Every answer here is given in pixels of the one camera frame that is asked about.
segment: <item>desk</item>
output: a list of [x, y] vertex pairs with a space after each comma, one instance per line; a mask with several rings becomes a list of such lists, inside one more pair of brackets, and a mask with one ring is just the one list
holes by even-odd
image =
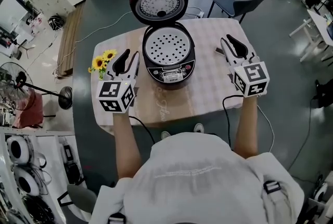
[[[305, 54], [302, 56], [302, 58], [300, 59], [300, 61], [302, 62], [304, 59], [307, 58], [307, 56], [312, 53], [314, 51], [314, 49], [322, 42], [325, 42], [326, 47], [325, 50], [329, 47], [332, 46], [333, 47], [333, 40], [332, 38], [329, 36], [329, 34], [327, 33], [327, 20], [316, 14], [313, 11], [308, 10], [308, 13], [310, 15], [310, 19], [307, 20], [305, 23], [303, 23], [301, 26], [299, 26], [296, 30], [294, 30], [292, 33], [289, 34], [290, 37], [292, 37], [295, 33], [297, 33], [298, 31], [300, 31], [302, 28], [305, 31], [306, 36], [308, 37], [309, 41], [310, 41], [310, 46], [307, 48], [307, 50], [305, 51]], [[319, 35], [318, 37], [316, 37], [313, 40], [313, 37], [309, 34], [306, 26], [312, 22], [316, 25], [317, 29], [319, 30]]]
[[[223, 98], [241, 95], [230, 80], [226, 59], [215, 52], [220, 47], [221, 37], [231, 34], [246, 45], [250, 45], [239, 22], [234, 19], [190, 19], [180, 21], [191, 34], [195, 43], [196, 65], [187, 85], [179, 90], [159, 87], [148, 74], [142, 57], [142, 40], [146, 28], [118, 35], [95, 47], [94, 57], [107, 49], [131, 50], [129, 61], [135, 51], [140, 52], [140, 67], [136, 87], [137, 97], [130, 115], [139, 118], [150, 127], [161, 127], [165, 122], [207, 114], [222, 110]], [[111, 112], [105, 112], [96, 99], [98, 72], [91, 74], [92, 101], [97, 124], [107, 132], [112, 131]], [[225, 101], [226, 108], [240, 107], [242, 98]], [[131, 119], [132, 125], [139, 123]]]

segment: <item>yellow flower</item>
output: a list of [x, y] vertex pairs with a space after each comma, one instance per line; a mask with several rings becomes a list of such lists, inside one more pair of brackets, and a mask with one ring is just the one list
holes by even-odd
[[114, 56], [117, 54], [117, 50], [116, 49], [110, 49], [110, 50], [106, 50], [103, 53], [103, 59], [105, 61], [110, 61], [114, 58]]
[[102, 69], [103, 65], [103, 57], [102, 56], [97, 56], [94, 60], [93, 60], [93, 67], [95, 70], [100, 70]]

